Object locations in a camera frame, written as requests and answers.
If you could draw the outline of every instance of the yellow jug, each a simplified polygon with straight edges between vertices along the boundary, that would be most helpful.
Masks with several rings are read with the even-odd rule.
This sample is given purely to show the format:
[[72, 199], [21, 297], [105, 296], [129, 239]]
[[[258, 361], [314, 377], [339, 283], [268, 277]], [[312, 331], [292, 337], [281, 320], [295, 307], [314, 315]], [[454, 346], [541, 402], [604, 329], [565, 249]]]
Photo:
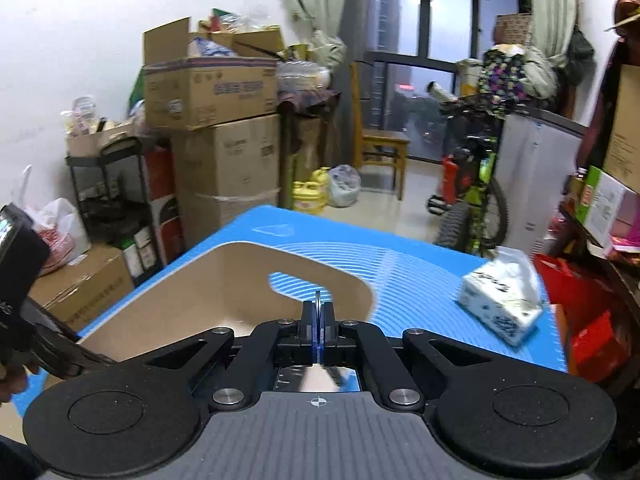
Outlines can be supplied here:
[[322, 211], [322, 195], [317, 182], [293, 183], [293, 211], [317, 215]]
[[320, 194], [322, 197], [322, 207], [326, 206], [326, 202], [329, 199], [329, 173], [331, 168], [323, 166], [319, 170], [315, 170], [311, 174], [311, 180], [320, 184]]

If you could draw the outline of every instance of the bicycle wheel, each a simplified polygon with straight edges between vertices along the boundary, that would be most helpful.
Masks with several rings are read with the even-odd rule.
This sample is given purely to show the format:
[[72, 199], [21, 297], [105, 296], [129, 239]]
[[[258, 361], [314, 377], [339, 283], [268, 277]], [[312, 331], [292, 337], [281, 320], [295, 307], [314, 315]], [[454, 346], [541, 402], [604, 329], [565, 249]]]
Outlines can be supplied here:
[[466, 252], [471, 228], [471, 206], [466, 202], [456, 202], [442, 216], [440, 229], [434, 245]]
[[484, 212], [484, 235], [482, 246], [485, 249], [493, 249], [504, 242], [509, 227], [509, 212], [507, 200], [502, 188], [492, 178], [487, 187], [488, 203]]

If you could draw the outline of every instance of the metal screw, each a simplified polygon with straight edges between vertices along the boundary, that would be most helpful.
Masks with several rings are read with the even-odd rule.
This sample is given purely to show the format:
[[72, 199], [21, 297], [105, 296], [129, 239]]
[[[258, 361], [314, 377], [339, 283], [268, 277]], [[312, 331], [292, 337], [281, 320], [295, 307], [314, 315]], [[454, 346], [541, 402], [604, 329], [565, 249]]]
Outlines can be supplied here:
[[235, 388], [222, 388], [216, 391], [213, 394], [212, 398], [219, 404], [231, 406], [244, 399], [244, 393], [242, 393], [240, 390], [236, 390]]
[[401, 406], [411, 406], [420, 400], [420, 394], [408, 388], [399, 388], [389, 394], [389, 400]]

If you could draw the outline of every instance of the blue tabletop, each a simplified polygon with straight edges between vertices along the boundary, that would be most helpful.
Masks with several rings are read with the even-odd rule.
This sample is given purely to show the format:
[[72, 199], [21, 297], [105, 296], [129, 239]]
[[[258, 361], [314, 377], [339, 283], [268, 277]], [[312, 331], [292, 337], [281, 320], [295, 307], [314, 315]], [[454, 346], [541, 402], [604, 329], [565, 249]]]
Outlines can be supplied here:
[[[549, 308], [545, 308], [532, 333], [514, 349], [455, 303], [462, 276], [482, 265], [482, 258], [272, 206], [259, 206], [240, 215], [140, 285], [85, 327], [81, 335], [167, 273], [215, 246], [233, 241], [256, 242], [290, 251], [360, 277], [375, 291], [376, 307], [369, 321], [388, 336], [400, 337], [403, 330], [420, 327], [493, 352], [566, 371], [564, 352]], [[301, 301], [313, 300], [318, 289], [317, 285], [283, 274], [275, 274], [271, 281], [277, 292]], [[324, 290], [323, 301], [329, 298]], [[15, 397], [19, 412], [24, 412], [39, 393], [42, 375], [33, 376], [30, 389]]]

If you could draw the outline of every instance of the chair backrest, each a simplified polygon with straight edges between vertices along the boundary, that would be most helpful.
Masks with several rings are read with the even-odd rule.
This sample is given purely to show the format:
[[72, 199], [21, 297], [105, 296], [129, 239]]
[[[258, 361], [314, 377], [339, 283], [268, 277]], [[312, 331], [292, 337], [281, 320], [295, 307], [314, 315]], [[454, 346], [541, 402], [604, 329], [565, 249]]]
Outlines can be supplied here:
[[358, 68], [351, 63], [351, 113], [353, 115], [353, 157], [360, 157], [362, 153], [362, 109], [360, 108], [360, 83], [358, 82]]

